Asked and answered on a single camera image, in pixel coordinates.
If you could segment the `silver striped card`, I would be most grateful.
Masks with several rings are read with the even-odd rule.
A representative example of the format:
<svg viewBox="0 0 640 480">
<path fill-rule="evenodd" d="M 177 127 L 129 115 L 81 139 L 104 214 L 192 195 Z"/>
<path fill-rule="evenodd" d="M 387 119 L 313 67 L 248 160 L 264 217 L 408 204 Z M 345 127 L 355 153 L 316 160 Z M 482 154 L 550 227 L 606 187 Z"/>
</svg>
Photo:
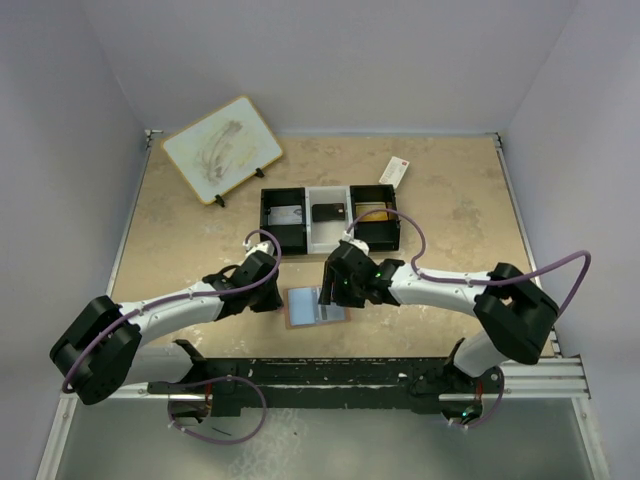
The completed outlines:
<svg viewBox="0 0 640 480">
<path fill-rule="evenodd" d="M 317 322 L 319 324 L 344 322 L 348 320 L 348 310 L 337 305 L 319 305 Z"/>
</svg>

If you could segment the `light blue card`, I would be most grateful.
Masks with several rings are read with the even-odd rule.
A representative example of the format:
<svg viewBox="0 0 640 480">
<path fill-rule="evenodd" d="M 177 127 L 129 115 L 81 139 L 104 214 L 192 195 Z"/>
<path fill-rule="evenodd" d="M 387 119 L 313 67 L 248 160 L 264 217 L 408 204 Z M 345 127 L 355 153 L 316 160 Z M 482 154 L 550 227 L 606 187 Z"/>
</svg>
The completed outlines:
<svg viewBox="0 0 640 480">
<path fill-rule="evenodd" d="M 292 327 L 316 323 L 317 292 L 315 287 L 290 289 L 287 293 L 289 323 Z"/>
</svg>

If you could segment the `pink leather card holder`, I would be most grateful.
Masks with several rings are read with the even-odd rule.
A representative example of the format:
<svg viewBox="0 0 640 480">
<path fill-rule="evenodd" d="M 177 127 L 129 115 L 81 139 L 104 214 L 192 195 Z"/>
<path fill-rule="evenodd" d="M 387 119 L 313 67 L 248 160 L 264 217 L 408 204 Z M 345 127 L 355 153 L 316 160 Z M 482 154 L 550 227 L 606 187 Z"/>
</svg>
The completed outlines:
<svg viewBox="0 0 640 480">
<path fill-rule="evenodd" d="M 345 307 L 320 304 L 320 286 L 290 288 L 283 291 L 283 314 L 287 329 L 318 327 L 350 321 Z"/>
</svg>

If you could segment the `gold card from holder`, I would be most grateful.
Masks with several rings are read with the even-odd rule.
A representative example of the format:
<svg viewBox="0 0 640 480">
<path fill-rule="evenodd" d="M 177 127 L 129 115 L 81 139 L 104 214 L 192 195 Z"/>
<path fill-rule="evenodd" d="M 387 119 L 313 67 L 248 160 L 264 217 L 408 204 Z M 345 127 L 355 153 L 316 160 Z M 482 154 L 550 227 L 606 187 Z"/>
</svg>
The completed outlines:
<svg viewBox="0 0 640 480">
<path fill-rule="evenodd" d="M 395 220 L 396 215 L 391 212 L 392 206 L 386 202 L 356 202 L 355 219 L 360 222 L 385 222 Z"/>
</svg>

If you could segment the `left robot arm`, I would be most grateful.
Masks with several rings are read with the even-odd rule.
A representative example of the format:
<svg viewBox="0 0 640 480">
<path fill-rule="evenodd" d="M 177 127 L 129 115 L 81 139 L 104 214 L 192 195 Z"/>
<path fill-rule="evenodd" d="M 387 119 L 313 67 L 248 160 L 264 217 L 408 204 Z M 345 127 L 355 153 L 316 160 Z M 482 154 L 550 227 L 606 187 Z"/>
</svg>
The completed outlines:
<svg viewBox="0 0 640 480">
<path fill-rule="evenodd" d="M 116 303 L 109 296 L 92 299 L 54 343 L 49 357 L 64 376 L 62 391 L 86 405 L 99 403 L 137 373 L 150 342 L 184 328 L 216 322 L 249 309 L 276 311 L 281 256 L 266 242 L 249 250 L 244 261 L 210 274 L 176 293 L 138 302 Z"/>
</svg>

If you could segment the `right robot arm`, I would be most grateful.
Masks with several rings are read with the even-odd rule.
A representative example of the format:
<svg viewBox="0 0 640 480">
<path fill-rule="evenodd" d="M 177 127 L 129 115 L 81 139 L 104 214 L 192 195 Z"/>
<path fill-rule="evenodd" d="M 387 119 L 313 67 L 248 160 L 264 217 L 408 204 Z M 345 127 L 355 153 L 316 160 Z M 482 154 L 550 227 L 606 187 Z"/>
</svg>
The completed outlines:
<svg viewBox="0 0 640 480">
<path fill-rule="evenodd" d="M 445 366 L 446 383 L 467 391 L 486 371 L 512 360 L 538 363 L 559 307 L 520 271 L 499 263 L 489 272 L 418 269 L 402 260 L 376 263 L 365 243 L 340 241 L 324 263 L 318 303 L 347 308 L 422 305 L 476 318 L 482 331 L 462 340 Z"/>
</svg>

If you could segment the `silver card in left bin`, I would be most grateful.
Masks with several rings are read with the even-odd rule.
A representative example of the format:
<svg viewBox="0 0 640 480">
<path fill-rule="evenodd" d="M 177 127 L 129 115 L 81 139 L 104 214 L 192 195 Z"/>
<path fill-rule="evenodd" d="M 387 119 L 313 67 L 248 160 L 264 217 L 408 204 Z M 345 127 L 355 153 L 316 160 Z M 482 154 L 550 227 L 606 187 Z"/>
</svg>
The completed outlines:
<svg viewBox="0 0 640 480">
<path fill-rule="evenodd" d="M 301 225 L 304 223 L 303 209 L 300 205 L 271 207 L 267 219 L 270 226 Z"/>
</svg>

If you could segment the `black right plastic bin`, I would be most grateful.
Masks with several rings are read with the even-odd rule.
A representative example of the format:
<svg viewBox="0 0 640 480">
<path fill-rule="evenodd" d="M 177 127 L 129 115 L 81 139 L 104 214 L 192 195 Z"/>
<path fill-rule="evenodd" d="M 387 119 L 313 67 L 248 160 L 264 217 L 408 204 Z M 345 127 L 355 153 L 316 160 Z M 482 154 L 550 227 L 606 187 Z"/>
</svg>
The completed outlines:
<svg viewBox="0 0 640 480">
<path fill-rule="evenodd" d="M 395 189 L 391 185 L 352 185 L 350 187 L 351 206 L 355 219 L 356 202 L 386 202 L 397 207 Z M 353 227 L 354 237 L 366 242 L 371 251 L 397 251 L 400 243 L 401 225 L 395 220 L 385 222 L 358 222 Z"/>
</svg>

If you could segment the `black plastic bin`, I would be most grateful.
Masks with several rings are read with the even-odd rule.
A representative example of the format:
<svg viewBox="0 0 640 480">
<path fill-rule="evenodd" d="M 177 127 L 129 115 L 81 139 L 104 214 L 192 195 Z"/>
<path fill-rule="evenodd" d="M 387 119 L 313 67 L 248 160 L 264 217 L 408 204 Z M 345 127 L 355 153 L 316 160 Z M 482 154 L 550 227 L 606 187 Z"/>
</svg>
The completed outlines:
<svg viewBox="0 0 640 480">
<path fill-rule="evenodd" d="M 260 199 L 260 228 L 269 232 L 279 242 L 285 256 L 306 255 L 305 188 L 262 189 Z M 301 225 L 270 226 L 268 213 L 271 207 L 300 205 L 304 223 Z"/>
<path fill-rule="evenodd" d="M 355 219 L 356 202 L 386 202 L 397 207 L 395 189 L 391 185 L 352 185 L 350 187 L 351 206 Z M 400 243 L 401 225 L 395 220 L 385 222 L 358 222 L 353 227 L 354 237 L 366 242 L 371 251 L 397 251 Z"/>
</svg>

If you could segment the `black left plastic bin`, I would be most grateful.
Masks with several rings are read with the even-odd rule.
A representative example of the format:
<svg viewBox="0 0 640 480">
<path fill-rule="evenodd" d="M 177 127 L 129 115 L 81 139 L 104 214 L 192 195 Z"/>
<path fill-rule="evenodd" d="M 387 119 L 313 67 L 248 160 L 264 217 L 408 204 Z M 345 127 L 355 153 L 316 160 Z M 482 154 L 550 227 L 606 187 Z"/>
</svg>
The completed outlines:
<svg viewBox="0 0 640 480">
<path fill-rule="evenodd" d="M 279 242 L 285 256 L 306 255 L 305 188 L 262 189 L 260 199 L 260 228 L 269 232 Z M 301 225 L 270 226 L 268 213 L 271 207 L 300 205 L 304 223 Z"/>
</svg>

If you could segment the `white plastic bin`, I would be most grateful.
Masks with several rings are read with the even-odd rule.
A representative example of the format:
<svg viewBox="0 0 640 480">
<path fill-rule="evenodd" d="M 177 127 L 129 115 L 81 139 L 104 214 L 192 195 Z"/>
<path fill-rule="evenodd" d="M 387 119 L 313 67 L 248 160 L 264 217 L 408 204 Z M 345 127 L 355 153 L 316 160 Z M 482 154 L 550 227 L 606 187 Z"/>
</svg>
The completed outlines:
<svg viewBox="0 0 640 480">
<path fill-rule="evenodd" d="M 306 187 L 304 200 L 306 254 L 329 254 L 338 246 L 344 231 L 354 220 L 350 187 L 348 185 Z M 335 203 L 344 205 L 343 219 L 322 222 L 316 222 L 312 219 L 312 207 L 314 205 Z"/>
</svg>

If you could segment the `white red paper box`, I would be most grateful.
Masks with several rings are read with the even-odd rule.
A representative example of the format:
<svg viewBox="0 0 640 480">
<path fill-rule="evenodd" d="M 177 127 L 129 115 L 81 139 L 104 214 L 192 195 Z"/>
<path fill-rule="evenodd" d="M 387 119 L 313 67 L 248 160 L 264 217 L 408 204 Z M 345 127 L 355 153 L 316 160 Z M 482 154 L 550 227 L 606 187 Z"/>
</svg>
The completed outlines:
<svg viewBox="0 0 640 480">
<path fill-rule="evenodd" d="M 394 189 L 397 189 L 409 166 L 409 161 L 397 156 L 392 156 L 379 178 L 378 183 L 380 185 L 391 185 Z"/>
</svg>

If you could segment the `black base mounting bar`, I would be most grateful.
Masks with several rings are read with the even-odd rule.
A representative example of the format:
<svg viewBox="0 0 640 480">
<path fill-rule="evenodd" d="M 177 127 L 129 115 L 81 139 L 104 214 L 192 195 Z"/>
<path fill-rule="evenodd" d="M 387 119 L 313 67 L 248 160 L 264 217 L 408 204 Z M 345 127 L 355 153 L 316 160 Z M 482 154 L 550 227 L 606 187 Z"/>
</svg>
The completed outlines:
<svg viewBox="0 0 640 480">
<path fill-rule="evenodd" d="M 209 394 L 213 417 L 244 408 L 409 410 L 417 414 L 482 410 L 480 397 L 502 391 L 496 367 L 477 379 L 443 357 L 197 358 L 181 380 L 152 381 L 148 391 Z"/>
</svg>

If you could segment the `whiteboard with yellow frame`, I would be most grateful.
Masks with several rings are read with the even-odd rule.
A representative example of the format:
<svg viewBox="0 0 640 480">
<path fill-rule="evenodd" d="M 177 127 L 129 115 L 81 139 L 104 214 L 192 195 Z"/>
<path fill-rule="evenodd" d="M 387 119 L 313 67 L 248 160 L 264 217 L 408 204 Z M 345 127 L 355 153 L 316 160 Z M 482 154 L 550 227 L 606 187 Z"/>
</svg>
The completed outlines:
<svg viewBox="0 0 640 480">
<path fill-rule="evenodd" d="M 283 156 L 249 97 L 242 95 L 171 134 L 161 148 L 200 203 L 223 197 Z"/>
</svg>

